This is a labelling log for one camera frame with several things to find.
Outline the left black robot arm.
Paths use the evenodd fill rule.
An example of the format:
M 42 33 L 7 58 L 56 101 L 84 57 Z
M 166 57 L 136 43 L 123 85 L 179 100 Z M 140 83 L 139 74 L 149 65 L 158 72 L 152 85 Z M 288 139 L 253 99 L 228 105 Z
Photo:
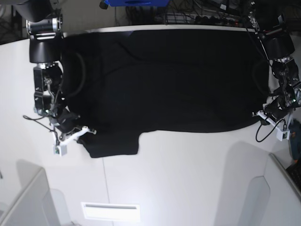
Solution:
M 278 122 L 301 106 L 299 68 L 292 56 L 295 47 L 285 16 L 273 0 L 246 1 L 243 16 L 253 27 L 262 46 L 264 61 L 279 83 L 279 87 L 269 94 L 275 99 L 263 108 L 266 116 Z

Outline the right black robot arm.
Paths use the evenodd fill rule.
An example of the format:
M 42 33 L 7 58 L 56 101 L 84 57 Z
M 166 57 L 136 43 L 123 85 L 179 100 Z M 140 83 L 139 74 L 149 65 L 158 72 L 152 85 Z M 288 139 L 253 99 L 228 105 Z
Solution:
M 71 139 L 78 139 L 86 133 L 95 134 L 96 130 L 75 123 L 80 115 L 68 110 L 66 99 L 79 94 L 86 81 L 86 66 L 82 56 L 79 59 L 81 80 L 71 93 L 63 93 L 63 71 L 59 66 L 62 58 L 63 40 L 61 10 L 53 8 L 48 0 L 14 0 L 11 3 L 17 12 L 26 19 L 29 34 L 29 59 L 36 64 L 34 76 L 34 111 L 39 115 L 34 122 L 49 119 L 48 130 L 53 133 L 55 145 Z

